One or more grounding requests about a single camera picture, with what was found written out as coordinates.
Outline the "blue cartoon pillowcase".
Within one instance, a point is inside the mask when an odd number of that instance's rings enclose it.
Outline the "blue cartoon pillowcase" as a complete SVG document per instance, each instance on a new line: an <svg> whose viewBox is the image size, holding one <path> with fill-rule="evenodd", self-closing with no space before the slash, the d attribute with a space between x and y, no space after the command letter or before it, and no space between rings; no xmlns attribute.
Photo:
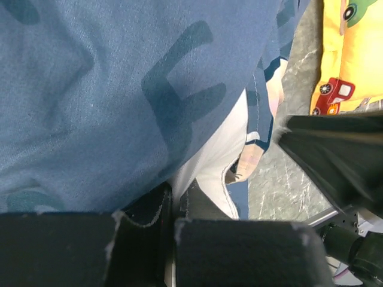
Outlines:
<svg viewBox="0 0 383 287"><path fill-rule="evenodd" d="M243 91L245 181L308 1L2 1L1 212L115 211L194 156Z"/></svg>

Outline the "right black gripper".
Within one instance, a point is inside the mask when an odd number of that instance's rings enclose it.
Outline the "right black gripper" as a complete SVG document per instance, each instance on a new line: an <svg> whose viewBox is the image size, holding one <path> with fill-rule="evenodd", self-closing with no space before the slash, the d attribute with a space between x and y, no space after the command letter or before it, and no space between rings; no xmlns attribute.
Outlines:
<svg viewBox="0 0 383 287"><path fill-rule="evenodd" d="M365 208L317 230L334 284L382 286L382 218L369 212L382 210L382 112L292 116L277 144L335 209Z"/></svg>

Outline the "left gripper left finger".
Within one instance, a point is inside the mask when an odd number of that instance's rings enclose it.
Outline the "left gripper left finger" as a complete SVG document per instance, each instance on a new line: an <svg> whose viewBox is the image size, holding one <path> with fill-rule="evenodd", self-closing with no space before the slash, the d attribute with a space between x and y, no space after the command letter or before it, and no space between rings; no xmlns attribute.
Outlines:
<svg viewBox="0 0 383 287"><path fill-rule="evenodd" d="M2 286L163 286L172 193L113 213L1 215Z"/></svg>

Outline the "white pillow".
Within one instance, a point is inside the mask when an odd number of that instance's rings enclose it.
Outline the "white pillow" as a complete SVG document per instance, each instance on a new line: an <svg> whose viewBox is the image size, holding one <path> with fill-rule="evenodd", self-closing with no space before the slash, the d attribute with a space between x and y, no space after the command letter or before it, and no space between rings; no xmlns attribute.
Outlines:
<svg viewBox="0 0 383 287"><path fill-rule="evenodd" d="M169 180L172 187L173 211L180 206L181 196L193 180L225 215L238 219L238 211L229 195L225 176L245 145L248 124L247 95L243 91L220 127L203 147L183 164Z"/></svg>

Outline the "yellow car print pillow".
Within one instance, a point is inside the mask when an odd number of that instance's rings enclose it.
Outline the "yellow car print pillow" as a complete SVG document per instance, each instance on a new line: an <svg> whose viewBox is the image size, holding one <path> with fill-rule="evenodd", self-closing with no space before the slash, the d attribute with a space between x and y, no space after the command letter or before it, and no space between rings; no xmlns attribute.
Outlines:
<svg viewBox="0 0 383 287"><path fill-rule="evenodd" d="M311 115L337 115L382 100L382 0L324 1L321 76Z"/></svg>

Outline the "aluminium mounting rail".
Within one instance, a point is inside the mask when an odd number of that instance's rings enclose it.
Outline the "aluminium mounting rail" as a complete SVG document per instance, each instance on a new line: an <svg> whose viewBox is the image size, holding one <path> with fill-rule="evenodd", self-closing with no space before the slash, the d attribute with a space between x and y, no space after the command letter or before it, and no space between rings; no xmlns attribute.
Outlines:
<svg viewBox="0 0 383 287"><path fill-rule="evenodd" d="M320 230L324 226L331 223L342 223L344 219L345 215L343 213L340 213L335 208L330 207L307 219L305 224L316 230Z"/></svg>

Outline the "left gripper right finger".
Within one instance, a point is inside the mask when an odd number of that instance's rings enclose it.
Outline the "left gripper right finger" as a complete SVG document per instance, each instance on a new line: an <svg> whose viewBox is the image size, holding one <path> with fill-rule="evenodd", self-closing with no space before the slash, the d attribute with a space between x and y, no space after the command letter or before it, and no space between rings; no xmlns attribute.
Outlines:
<svg viewBox="0 0 383 287"><path fill-rule="evenodd" d="M302 222L229 219L193 182L175 222L176 286L333 286L324 246Z"/></svg>

